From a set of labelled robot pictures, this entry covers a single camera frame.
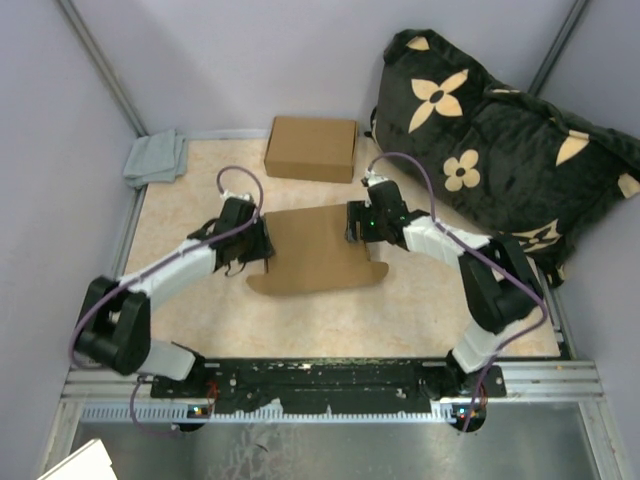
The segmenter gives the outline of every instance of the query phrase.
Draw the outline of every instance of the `cable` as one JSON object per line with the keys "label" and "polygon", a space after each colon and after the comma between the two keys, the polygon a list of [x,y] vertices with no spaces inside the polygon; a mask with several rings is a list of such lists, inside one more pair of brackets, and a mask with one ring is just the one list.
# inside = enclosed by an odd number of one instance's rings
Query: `cable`
{"label": "cable", "polygon": [[213,415],[213,406],[218,403],[218,384],[216,382],[209,382],[207,385],[209,385],[207,407],[209,409],[209,418],[211,418],[211,415]]}
{"label": "cable", "polygon": [[131,415],[131,421],[133,422],[133,425],[143,433],[146,433],[147,435],[151,435],[153,437],[177,437],[178,435],[180,435],[180,432],[178,430],[173,430],[174,428],[176,428],[175,425],[172,425],[172,430],[169,431],[156,431],[148,429],[138,420],[136,410],[134,408],[134,403],[136,400],[136,395],[138,394],[138,390],[140,390],[140,387],[145,381],[145,376],[138,377],[138,379],[136,380],[136,386],[133,387],[133,392],[131,392],[131,397],[129,398],[129,414]]}
{"label": "cable", "polygon": [[[540,310],[542,311],[542,317],[540,318],[540,320],[538,320],[533,325],[531,325],[531,326],[529,326],[527,328],[524,328],[521,331],[515,333],[514,335],[510,336],[506,340],[502,341],[498,345],[498,347],[496,348],[496,350],[493,353],[493,355],[489,358],[489,361],[487,362],[487,364],[480,371],[480,374],[478,375],[478,380],[476,382],[476,386],[475,386],[474,391],[473,391],[473,395],[471,396],[471,404],[469,405],[469,409],[471,411],[473,411],[473,407],[475,405],[475,402],[478,399],[478,395],[480,394],[480,389],[482,387],[482,382],[486,378],[487,373],[489,372],[489,370],[491,369],[491,367],[495,363],[495,361],[498,358],[498,355],[500,354],[500,352],[507,345],[509,345],[510,343],[516,341],[517,339],[519,339],[521,337],[524,337],[528,333],[533,332],[534,330],[536,330],[536,329],[540,328],[542,325],[544,325],[544,323],[547,321],[547,318],[549,317],[549,310],[547,309],[547,306],[545,305],[544,300],[542,298],[540,298],[536,294],[536,292],[533,291],[529,286],[527,286],[524,283],[522,283],[520,280],[518,280],[516,277],[511,275],[509,272],[507,272],[504,268],[502,268],[501,266],[496,264],[490,258],[486,257],[485,255],[483,255],[479,251],[475,250],[474,248],[471,248],[469,245],[467,245],[462,240],[460,240],[454,233],[450,232],[444,226],[442,226],[440,223],[438,223],[436,221],[435,195],[433,193],[433,187],[431,186],[431,179],[429,178],[429,175],[427,175],[427,172],[425,171],[424,167],[422,165],[420,165],[420,163],[415,158],[413,158],[411,155],[407,155],[406,153],[401,153],[401,152],[383,153],[383,154],[377,156],[376,158],[374,158],[371,161],[371,163],[369,164],[369,167],[367,167],[367,171],[371,172],[373,170],[373,165],[378,160],[380,160],[382,158],[387,158],[387,157],[398,157],[398,158],[402,158],[404,160],[408,160],[409,162],[413,163],[418,168],[418,170],[422,174],[422,176],[423,176],[423,178],[424,178],[424,180],[425,180],[425,182],[427,184],[427,189],[429,191],[429,201],[431,202],[431,205],[430,205],[430,207],[431,207],[430,208],[431,219],[433,220],[433,223],[435,224],[435,226],[442,233],[444,233],[447,237],[449,237],[451,240],[453,240],[458,246],[462,247],[466,252],[468,252],[469,254],[471,254],[474,257],[476,257],[482,263],[487,265],[492,270],[498,272],[500,275],[502,275],[505,279],[507,279],[513,285],[515,285],[517,288],[522,290],[522,292],[525,293],[531,300],[533,300],[540,307]],[[466,432],[467,429],[469,428],[469,422],[470,421],[471,421],[471,415],[468,415],[467,418],[465,419],[464,426],[462,427],[462,431],[463,432]]]}
{"label": "cable", "polygon": [[260,180],[258,180],[258,177],[256,177],[253,174],[253,172],[251,172],[250,170],[248,170],[248,169],[246,169],[244,167],[240,167],[240,166],[236,166],[236,165],[229,165],[229,166],[224,167],[223,169],[221,169],[218,172],[218,175],[216,176],[216,185],[217,185],[218,191],[220,192],[221,195],[224,195],[226,191],[222,187],[220,179],[221,179],[222,175],[225,172],[229,171],[229,170],[239,170],[239,171],[241,171],[243,173],[246,173],[247,175],[249,175],[253,179],[253,181],[257,185],[258,191],[259,191],[259,199],[258,199],[258,205],[256,206],[256,209],[253,212],[253,216],[246,223],[243,223],[239,227],[232,228],[228,232],[222,233],[220,235],[216,235],[215,237],[209,238],[209,239],[207,239],[207,240],[205,240],[205,241],[203,241],[201,243],[198,243],[196,245],[192,245],[192,246],[190,246],[188,248],[185,248],[182,251],[177,251],[177,252],[173,253],[172,255],[168,256],[167,258],[165,258],[161,262],[158,262],[156,265],[153,265],[152,267],[149,267],[147,270],[141,272],[140,275],[138,275],[136,278],[132,278],[128,282],[124,282],[124,283],[118,285],[116,288],[114,288],[109,293],[107,293],[104,297],[102,297],[100,300],[98,300],[95,303],[95,305],[93,305],[89,310],[87,310],[87,312],[78,321],[78,323],[76,324],[76,328],[73,330],[73,332],[71,334],[71,340],[69,341],[69,348],[68,348],[68,354],[69,354],[69,358],[71,360],[71,363],[75,364],[76,366],[78,366],[80,368],[91,368],[91,367],[88,367],[86,365],[81,365],[80,362],[78,362],[78,360],[76,359],[76,356],[75,356],[75,345],[76,345],[76,342],[78,341],[78,337],[80,336],[80,334],[84,330],[84,327],[87,325],[87,323],[89,323],[91,318],[93,318],[93,316],[104,305],[106,305],[110,300],[112,300],[114,297],[116,297],[121,292],[124,292],[125,290],[127,290],[132,285],[135,285],[136,283],[139,283],[139,282],[145,280],[147,277],[149,277],[149,276],[153,275],[154,273],[158,272],[159,270],[163,269],[164,267],[166,267],[170,263],[173,263],[177,259],[181,258],[183,255],[191,253],[191,252],[193,252],[195,250],[198,250],[200,248],[208,247],[209,245],[211,245],[213,243],[216,243],[216,242],[219,242],[220,240],[224,240],[225,238],[232,237],[233,235],[236,235],[236,234],[242,232],[243,230],[246,230],[247,228],[249,228],[258,219],[258,217],[260,216],[260,212],[262,210],[262,204],[264,202],[264,189],[262,188],[262,184],[260,183]]}

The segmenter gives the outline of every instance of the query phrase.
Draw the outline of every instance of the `cardboard sheet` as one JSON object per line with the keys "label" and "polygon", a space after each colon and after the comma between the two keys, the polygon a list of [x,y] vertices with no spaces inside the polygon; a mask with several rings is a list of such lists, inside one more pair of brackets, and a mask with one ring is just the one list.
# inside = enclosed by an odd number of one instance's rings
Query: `cardboard sheet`
{"label": "cardboard sheet", "polygon": [[276,254],[265,273],[250,275],[253,291],[292,295],[374,285],[389,271],[384,262],[369,261],[363,242],[344,238],[347,205],[268,212],[267,230]]}

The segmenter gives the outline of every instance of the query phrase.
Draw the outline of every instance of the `gray wall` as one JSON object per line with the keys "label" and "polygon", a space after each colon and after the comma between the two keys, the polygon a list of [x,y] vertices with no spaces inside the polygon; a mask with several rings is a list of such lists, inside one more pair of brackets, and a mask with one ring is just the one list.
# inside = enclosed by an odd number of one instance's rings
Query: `gray wall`
{"label": "gray wall", "polygon": [[76,0],[148,128],[368,120],[381,54],[431,27],[526,89],[573,0]]}
{"label": "gray wall", "polygon": [[122,231],[133,134],[54,2],[0,10],[0,477],[28,479],[84,289]]}
{"label": "gray wall", "polygon": [[[543,97],[640,137],[640,3],[594,1]],[[560,289],[579,352],[596,361],[640,475],[640,197],[587,235]]]}

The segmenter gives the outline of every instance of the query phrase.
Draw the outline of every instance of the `beige floor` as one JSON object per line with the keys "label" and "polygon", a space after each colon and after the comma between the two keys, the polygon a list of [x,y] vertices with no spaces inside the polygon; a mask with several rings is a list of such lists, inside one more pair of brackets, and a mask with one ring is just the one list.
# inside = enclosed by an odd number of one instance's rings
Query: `beige floor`
{"label": "beige floor", "polygon": [[[175,184],[149,186],[127,271],[138,270],[175,248],[185,236],[222,206],[215,187],[217,171],[229,164],[252,169],[263,181],[264,211],[331,205],[363,199],[360,185],[368,160],[377,149],[368,139],[357,146],[356,175],[351,185],[268,178],[262,158],[266,140],[192,141],[188,173]],[[401,187],[410,209],[428,210],[428,198],[411,179],[389,165],[376,167]],[[253,191],[251,181],[230,172],[225,187]],[[451,209],[438,205],[448,223],[477,231]],[[443,356],[469,323],[459,274],[424,255],[376,245],[376,259],[388,262],[388,276],[373,287],[272,298],[253,292],[248,273],[261,262],[225,278],[222,272],[174,297],[153,316],[155,338],[175,341],[206,356],[220,357],[351,357]],[[536,309],[523,328],[539,318]],[[513,356],[556,356],[549,322],[510,346]]]}

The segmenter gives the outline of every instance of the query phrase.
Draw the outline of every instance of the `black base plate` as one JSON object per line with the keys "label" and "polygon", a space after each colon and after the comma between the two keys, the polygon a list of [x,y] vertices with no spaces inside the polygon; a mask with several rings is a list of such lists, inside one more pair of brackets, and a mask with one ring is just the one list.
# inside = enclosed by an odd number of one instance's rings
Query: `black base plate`
{"label": "black base plate", "polygon": [[[205,398],[216,385],[216,413],[252,412],[279,399],[289,414],[428,413],[430,400],[470,397],[444,361],[433,359],[209,359],[183,382],[156,377],[152,398]],[[504,397],[500,367],[484,381],[488,397]]]}

